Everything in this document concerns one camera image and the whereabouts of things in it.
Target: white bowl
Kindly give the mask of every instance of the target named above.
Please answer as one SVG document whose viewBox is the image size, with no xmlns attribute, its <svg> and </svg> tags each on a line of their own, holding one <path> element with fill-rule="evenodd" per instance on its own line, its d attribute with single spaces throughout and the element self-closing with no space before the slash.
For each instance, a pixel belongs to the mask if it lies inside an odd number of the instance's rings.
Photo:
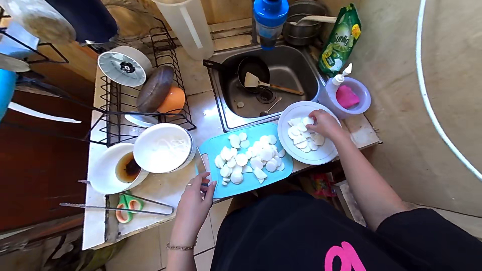
<svg viewBox="0 0 482 271">
<path fill-rule="evenodd" d="M 130 71 L 121 69 L 121 63 L 132 67 Z M 136 87 L 142 85 L 152 72 L 149 58 L 136 48 L 119 46 L 104 52 L 97 58 L 97 64 L 107 77 L 125 86 Z"/>
<path fill-rule="evenodd" d="M 311 101 L 301 101 L 291 104 L 283 111 L 278 121 L 278 138 L 280 139 L 281 145 L 287 153 L 302 163 L 312 165 L 324 164 L 333 160 L 338 155 L 335 145 L 329 139 L 326 139 L 325 143 L 319 146 L 317 150 L 304 152 L 298 149 L 293 144 L 293 140 L 288 136 L 288 129 L 290 128 L 288 124 L 289 120 L 307 117 L 312 111 L 318 109 L 323 109 L 330 113 L 340 124 L 340 120 L 328 108 Z"/>
<path fill-rule="evenodd" d="M 152 173 L 179 170 L 189 164 L 195 154 L 196 145 L 191 135 L 172 123 L 147 128 L 134 143 L 135 161 Z"/>
<path fill-rule="evenodd" d="M 149 128 L 159 123 L 159 121 L 152 117 L 146 115 L 139 115 L 139 114 L 126 114 L 124 115 L 125 119 L 134 123 L 137 126 L 141 126 L 144 128 Z"/>
<path fill-rule="evenodd" d="M 126 191 L 140 184 L 149 174 L 144 169 L 141 169 L 139 175 L 132 183 L 122 182 L 116 175 L 116 166 L 119 160 L 133 151 L 134 144 L 132 143 L 119 143 L 108 148 L 89 172 L 89 181 L 92 187 L 104 195 L 111 195 Z"/>
</svg>

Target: pink sponge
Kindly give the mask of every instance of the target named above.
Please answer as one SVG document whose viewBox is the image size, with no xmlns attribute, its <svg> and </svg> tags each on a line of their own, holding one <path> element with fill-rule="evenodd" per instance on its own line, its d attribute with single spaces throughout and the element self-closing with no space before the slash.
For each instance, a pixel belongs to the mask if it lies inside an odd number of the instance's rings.
<svg viewBox="0 0 482 271">
<path fill-rule="evenodd" d="M 358 98 L 349 86 L 340 86 L 338 88 L 336 92 L 336 100 L 345 109 L 360 103 L 360 98 Z"/>
</svg>

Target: cutting board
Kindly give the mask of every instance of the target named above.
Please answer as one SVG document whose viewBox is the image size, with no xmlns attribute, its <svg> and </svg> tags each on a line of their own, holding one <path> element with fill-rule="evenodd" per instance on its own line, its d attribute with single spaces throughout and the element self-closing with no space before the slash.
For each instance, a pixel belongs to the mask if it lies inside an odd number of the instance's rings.
<svg viewBox="0 0 482 271">
<path fill-rule="evenodd" d="M 251 190 L 255 190 L 257 188 L 272 184 L 279 180 L 282 180 L 288 177 L 291 172 L 293 171 L 293 159 L 291 156 L 286 153 L 286 155 L 281 159 L 284 162 L 284 170 L 283 171 L 275 171 L 269 172 L 266 170 L 266 167 L 263 167 L 263 172 L 266 173 L 268 176 L 265 178 L 262 184 L 259 183 L 258 179 L 254 175 L 253 172 L 243 173 L 243 181 L 240 184 L 234 184 L 229 182 L 228 185 L 222 185 L 223 177 L 221 176 L 220 169 L 216 167 L 214 164 L 214 159 L 218 154 L 221 153 L 221 150 L 224 146 L 231 148 L 231 144 L 229 142 L 228 137 L 231 134 L 239 135 L 241 132 L 245 132 L 248 135 L 248 140 L 250 143 L 250 147 L 253 146 L 255 141 L 259 141 L 261 136 L 268 136 L 274 135 L 277 138 L 276 146 L 278 150 L 281 151 L 283 147 L 281 146 L 280 140 L 278 138 L 278 126 L 274 123 L 264 123 L 255 126 L 251 126 L 248 128 L 232 131 L 229 133 L 225 133 L 219 136 L 212 137 L 206 140 L 200 147 L 199 151 L 201 154 L 207 154 L 209 159 L 209 166 L 207 170 L 211 171 L 211 179 L 213 181 L 218 181 L 216 185 L 216 189 L 214 190 L 214 198 L 226 198 L 233 195 L 241 194 L 244 192 L 248 192 Z M 248 149 L 239 148 L 238 153 L 246 153 Z"/>
</svg>

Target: plastic bag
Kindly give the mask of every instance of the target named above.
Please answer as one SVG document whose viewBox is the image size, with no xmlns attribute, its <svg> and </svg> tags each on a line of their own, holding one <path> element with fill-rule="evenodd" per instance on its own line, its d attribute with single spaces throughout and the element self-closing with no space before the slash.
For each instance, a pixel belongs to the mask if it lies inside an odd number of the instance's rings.
<svg viewBox="0 0 482 271">
<path fill-rule="evenodd" d="M 361 33 L 362 24 L 355 5 L 351 3 L 340 10 L 330 38 L 320 55 L 318 66 L 322 72 L 330 77 L 337 74 L 348 60 Z"/>
</svg>

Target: metal pot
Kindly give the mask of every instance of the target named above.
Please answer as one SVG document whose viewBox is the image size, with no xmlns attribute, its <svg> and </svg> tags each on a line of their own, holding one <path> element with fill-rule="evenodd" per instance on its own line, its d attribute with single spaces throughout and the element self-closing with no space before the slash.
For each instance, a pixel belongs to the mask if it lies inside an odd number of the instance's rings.
<svg viewBox="0 0 482 271">
<path fill-rule="evenodd" d="M 298 22 L 301 18 L 309 15 L 328 15 L 328 8 L 316 1 L 300 0 L 290 5 L 288 18 L 283 26 L 283 37 L 287 43 L 292 45 L 307 45 L 313 42 L 321 31 L 323 23 L 303 21 L 299 25 L 292 25 L 288 22 Z"/>
</svg>

